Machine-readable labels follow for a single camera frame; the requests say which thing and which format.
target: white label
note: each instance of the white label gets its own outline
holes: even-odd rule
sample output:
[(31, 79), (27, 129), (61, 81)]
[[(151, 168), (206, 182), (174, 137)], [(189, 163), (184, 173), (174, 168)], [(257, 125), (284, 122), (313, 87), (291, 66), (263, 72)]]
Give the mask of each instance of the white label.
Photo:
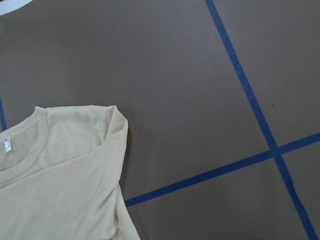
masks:
[(11, 150), (11, 138), (6, 138), (3, 143), (5, 147), (5, 153), (9, 152)]

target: neckline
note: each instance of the neckline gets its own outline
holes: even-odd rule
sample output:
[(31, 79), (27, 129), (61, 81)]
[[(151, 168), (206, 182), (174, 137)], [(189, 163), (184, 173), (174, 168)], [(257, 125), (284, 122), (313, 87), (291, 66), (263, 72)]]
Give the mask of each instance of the neckline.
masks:
[(31, 116), (27, 117), (17, 125), (0, 132), (0, 144), (2, 144), (2, 141), (4, 141), (6, 138), (10, 138), (18, 133), (21, 133), (34, 124), (37, 124), (38, 130), (38, 136), (34, 144), (30, 147), (27, 156), (20, 163), (6, 170), (0, 171), (0, 183), (6, 182), (23, 174), (36, 162), (38, 156), (47, 144), (48, 139), (48, 121), (46, 109), (35, 106), (34, 112)]

